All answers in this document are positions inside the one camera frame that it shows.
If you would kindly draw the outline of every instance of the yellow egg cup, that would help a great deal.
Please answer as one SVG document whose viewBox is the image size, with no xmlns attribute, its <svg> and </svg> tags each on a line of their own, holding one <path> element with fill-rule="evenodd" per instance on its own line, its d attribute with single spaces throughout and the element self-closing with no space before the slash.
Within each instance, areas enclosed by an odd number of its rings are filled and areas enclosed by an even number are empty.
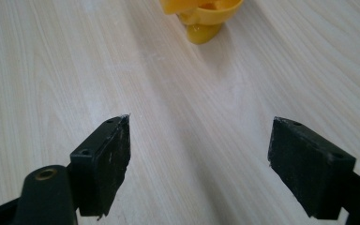
<svg viewBox="0 0 360 225">
<path fill-rule="evenodd" d="M 176 13 L 187 27 L 187 38 L 194 44 L 212 39 L 221 25 L 241 7 L 244 0 L 160 0 L 166 14 Z"/>
</svg>

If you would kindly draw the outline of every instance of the light wood surface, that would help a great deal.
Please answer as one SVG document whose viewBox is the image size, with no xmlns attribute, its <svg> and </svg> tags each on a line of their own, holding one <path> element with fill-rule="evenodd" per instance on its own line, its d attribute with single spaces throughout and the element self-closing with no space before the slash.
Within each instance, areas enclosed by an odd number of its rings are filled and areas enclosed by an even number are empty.
<svg viewBox="0 0 360 225">
<path fill-rule="evenodd" d="M 0 204 L 123 113 L 125 182 L 81 224 L 344 224 L 308 218 L 266 155 L 277 115 L 360 173 L 360 1 L 249 0 L 196 46 L 158 0 L 0 0 Z"/>
</svg>

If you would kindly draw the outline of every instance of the yellow toy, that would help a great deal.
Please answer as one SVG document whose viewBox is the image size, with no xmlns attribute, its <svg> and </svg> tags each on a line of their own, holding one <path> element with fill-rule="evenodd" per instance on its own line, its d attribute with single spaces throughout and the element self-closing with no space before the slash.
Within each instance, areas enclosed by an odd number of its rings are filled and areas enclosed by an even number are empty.
<svg viewBox="0 0 360 225">
<path fill-rule="evenodd" d="M 165 14 L 176 13 L 187 27 L 187 38 L 203 44 L 214 37 L 244 0 L 160 0 Z"/>
</svg>

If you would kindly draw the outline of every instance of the wooden table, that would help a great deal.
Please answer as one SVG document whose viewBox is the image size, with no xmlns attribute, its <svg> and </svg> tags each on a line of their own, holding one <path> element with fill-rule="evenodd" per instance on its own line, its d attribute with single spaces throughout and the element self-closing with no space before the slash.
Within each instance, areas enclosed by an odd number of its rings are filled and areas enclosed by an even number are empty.
<svg viewBox="0 0 360 225">
<path fill-rule="evenodd" d="M 158 0 L 0 0 L 0 204 L 123 113 L 125 182 L 81 224 L 344 224 L 308 218 L 267 150 L 282 116 L 360 173 L 360 1 L 246 1 L 196 46 Z"/>
</svg>

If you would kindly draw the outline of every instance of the yellow cup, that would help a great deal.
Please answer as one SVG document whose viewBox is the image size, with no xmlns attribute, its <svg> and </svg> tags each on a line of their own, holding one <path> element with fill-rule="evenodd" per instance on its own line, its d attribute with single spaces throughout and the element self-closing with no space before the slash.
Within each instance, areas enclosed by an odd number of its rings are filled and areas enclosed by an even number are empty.
<svg viewBox="0 0 360 225">
<path fill-rule="evenodd" d="M 241 7 L 244 0 L 160 0 L 165 13 L 177 13 L 187 26 L 187 38 L 203 44 Z"/>
</svg>

